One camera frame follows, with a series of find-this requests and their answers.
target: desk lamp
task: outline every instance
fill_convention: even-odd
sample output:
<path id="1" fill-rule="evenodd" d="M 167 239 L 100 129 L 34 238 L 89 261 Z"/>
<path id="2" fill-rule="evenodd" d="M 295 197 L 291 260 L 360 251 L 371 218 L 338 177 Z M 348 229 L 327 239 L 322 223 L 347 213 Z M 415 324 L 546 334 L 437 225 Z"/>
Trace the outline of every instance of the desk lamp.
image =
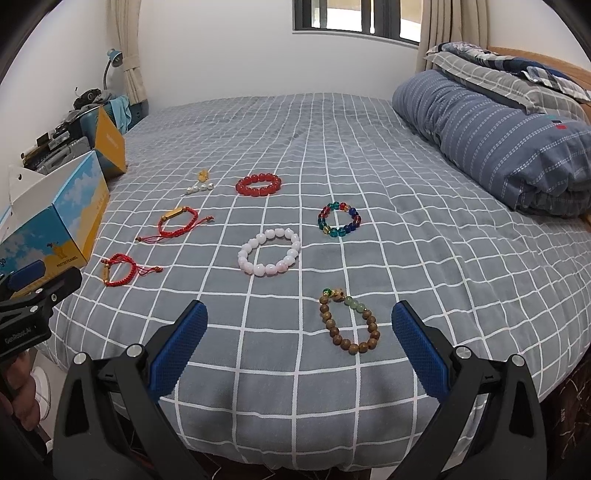
<path id="1" fill-rule="evenodd" d="M 109 67 L 113 65 L 113 68 L 117 68 L 123 65 L 123 52 L 112 48 L 107 52 L 107 56 L 109 57 L 109 63 L 107 64 L 105 74 L 103 75 L 103 90 L 107 89 L 107 72 L 109 71 Z"/>

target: red string bracelet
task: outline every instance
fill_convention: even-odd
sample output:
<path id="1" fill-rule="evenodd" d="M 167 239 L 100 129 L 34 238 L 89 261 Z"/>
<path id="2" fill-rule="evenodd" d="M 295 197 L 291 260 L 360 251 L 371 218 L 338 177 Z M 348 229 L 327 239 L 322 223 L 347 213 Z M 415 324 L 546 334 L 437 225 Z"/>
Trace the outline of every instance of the red string bracelet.
<path id="1" fill-rule="evenodd" d="M 171 218 L 174 218 L 184 212 L 189 212 L 193 215 L 193 218 L 191 219 L 191 221 L 187 225 L 185 225 L 184 227 L 179 228 L 178 230 L 175 230 L 173 232 L 167 232 L 166 230 L 164 230 L 164 228 L 163 228 L 164 222 L 166 222 L 166 221 L 170 220 Z M 157 244 L 158 242 L 160 242 L 161 240 L 163 240 L 165 238 L 175 238 L 175 237 L 184 235 L 185 233 L 188 233 L 191 230 L 193 230 L 195 227 L 197 227 L 201 223 L 210 222 L 211 220 L 213 220 L 212 216 L 208 216 L 208 217 L 205 217 L 205 218 L 197 221 L 198 218 L 199 218 L 199 212 L 197 210 L 192 209 L 191 207 L 175 208 L 174 210 L 171 210 L 170 212 L 168 212 L 165 215 L 162 215 L 162 217 L 160 217 L 160 221 L 158 222 L 159 235 L 144 236 L 144 237 L 139 236 L 136 238 L 136 240 L 138 242 L 144 242 L 146 244 Z"/>
<path id="2" fill-rule="evenodd" d="M 133 258 L 125 254 L 115 254 L 108 260 L 106 258 L 103 258 L 101 262 L 105 264 L 105 268 L 103 270 L 103 282 L 107 287 L 120 287 L 122 285 L 127 285 L 134 279 L 134 277 L 137 274 L 140 277 L 143 277 L 150 272 L 162 272 L 162 267 L 141 267 L 134 261 Z M 111 265 L 116 265 L 120 263 L 131 264 L 131 270 L 129 271 L 129 274 L 122 280 L 111 281 Z"/>

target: small gold figurine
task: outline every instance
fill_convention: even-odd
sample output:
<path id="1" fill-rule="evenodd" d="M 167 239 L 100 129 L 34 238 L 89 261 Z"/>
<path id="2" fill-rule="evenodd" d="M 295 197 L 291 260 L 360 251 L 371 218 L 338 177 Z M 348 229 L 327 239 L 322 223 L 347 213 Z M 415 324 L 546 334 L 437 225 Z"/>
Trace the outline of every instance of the small gold figurine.
<path id="1" fill-rule="evenodd" d="M 344 301 L 345 300 L 345 292 L 340 288 L 333 288 L 332 299 L 333 299 L 333 301 Z"/>
<path id="2" fill-rule="evenodd" d="M 199 172 L 199 174 L 197 175 L 197 179 L 203 183 L 204 181 L 208 181 L 209 180 L 209 172 L 205 169 L 203 169 L 202 171 Z"/>

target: person's hand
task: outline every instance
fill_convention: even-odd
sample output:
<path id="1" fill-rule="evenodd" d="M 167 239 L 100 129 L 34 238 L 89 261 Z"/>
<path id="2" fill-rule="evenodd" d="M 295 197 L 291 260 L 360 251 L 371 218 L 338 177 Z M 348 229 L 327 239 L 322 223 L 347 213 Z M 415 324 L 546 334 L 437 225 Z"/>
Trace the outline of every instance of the person's hand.
<path id="1" fill-rule="evenodd" d="M 21 421 L 25 430 L 32 430 L 41 420 L 39 403 L 35 400 L 35 380 L 31 376 L 31 358 L 25 351 L 18 355 L 14 363 L 4 373 L 8 385 L 17 392 L 16 397 L 10 403 L 0 393 L 0 404 L 9 415 L 13 413 Z"/>

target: cardboard box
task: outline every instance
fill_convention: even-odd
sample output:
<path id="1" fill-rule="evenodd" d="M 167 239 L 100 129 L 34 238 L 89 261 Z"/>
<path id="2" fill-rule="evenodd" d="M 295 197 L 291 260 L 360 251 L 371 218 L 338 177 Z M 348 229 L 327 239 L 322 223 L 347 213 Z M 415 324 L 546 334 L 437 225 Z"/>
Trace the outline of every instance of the cardboard box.
<path id="1" fill-rule="evenodd" d="M 103 107 L 89 110 L 80 117 L 82 133 L 96 150 L 100 167 L 109 180 L 127 172 L 125 139 Z"/>
<path id="2" fill-rule="evenodd" d="M 49 175 L 10 166 L 9 206 L 0 218 L 0 273 L 39 260 L 44 275 L 16 294 L 35 290 L 69 267 L 84 267 L 109 200 L 94 151 Z"/>

